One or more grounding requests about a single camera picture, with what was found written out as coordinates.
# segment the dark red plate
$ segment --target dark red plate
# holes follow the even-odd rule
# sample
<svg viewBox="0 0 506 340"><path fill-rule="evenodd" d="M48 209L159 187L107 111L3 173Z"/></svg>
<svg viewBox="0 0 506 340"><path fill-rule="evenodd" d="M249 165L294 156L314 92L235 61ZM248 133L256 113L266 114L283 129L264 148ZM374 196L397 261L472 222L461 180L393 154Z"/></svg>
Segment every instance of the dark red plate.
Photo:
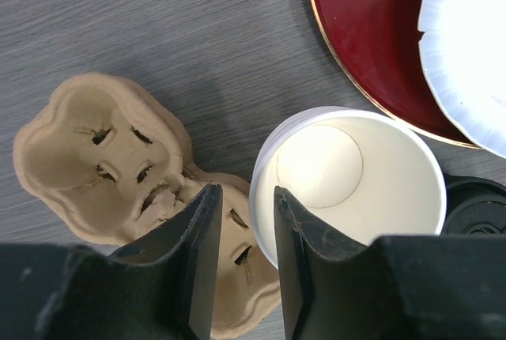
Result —
<svg viewBox="0 0 506 340"><path fill-rule="evenodd" d="M386 114L429 137L475 147L441 113L421 71L421 0L312 0L330 51Z"/></svg>

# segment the tabletop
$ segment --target tabletop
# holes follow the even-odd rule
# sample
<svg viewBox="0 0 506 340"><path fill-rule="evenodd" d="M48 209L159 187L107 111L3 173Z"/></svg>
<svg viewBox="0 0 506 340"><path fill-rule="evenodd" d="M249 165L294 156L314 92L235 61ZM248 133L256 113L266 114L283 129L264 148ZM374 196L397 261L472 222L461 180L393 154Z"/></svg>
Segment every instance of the tabletop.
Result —
<svg viewBox="0 0 506 340"><path fill-rule="evenodd" d="M247 180L290 115L375 111L332 59L309 0L0 0L0 33L2 242L83 243L21 188L11 157L19 128L75 74L137 81L186 126L198 165ZM425 140L445 172L506 183L506 161ZM242 338L283 339L281 309Z"/></svg>

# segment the black cup lid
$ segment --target black cup lid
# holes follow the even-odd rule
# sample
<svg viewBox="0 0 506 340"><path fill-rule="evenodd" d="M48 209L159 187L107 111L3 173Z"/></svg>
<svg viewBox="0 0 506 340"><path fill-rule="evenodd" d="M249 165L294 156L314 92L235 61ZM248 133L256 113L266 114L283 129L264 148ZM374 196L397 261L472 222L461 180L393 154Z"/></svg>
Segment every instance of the black cup lid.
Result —
<svg viewBox="0 0 506 340"><path fill-rule="evenodd" d="M443 234L506 235L506 187L492 180L445 176L447 216Z"/></svg>

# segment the cup bottom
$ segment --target cup bottom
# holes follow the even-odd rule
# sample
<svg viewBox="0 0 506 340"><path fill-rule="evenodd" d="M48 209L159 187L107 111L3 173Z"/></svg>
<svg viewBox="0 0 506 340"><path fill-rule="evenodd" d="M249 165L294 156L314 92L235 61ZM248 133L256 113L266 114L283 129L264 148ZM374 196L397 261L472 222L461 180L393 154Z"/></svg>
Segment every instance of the cup bottom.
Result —
<svg viewBox="0 0 506 340"><path fill-rule="evenodd" d="M288 188L308 209L345 201L361 181L364 162L357 143L328 124L305 127L278 152L279 185Z"/></svg>

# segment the white paper cup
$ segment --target white paper cup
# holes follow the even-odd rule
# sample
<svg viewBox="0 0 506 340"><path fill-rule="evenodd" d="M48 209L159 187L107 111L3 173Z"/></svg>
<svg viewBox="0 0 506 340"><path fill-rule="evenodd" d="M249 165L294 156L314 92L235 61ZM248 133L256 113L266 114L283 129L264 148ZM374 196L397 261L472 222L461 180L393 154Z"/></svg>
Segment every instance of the white paper cup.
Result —
<svg viewBox="0 0 506 340"><path fill-rule="evenodd" d="M365 245L388 234L440 234L446 214L443 173L430 148L401 123L369 111L302 111L264 142L251 180L251 224L278 267L276 186Z"/></svg>

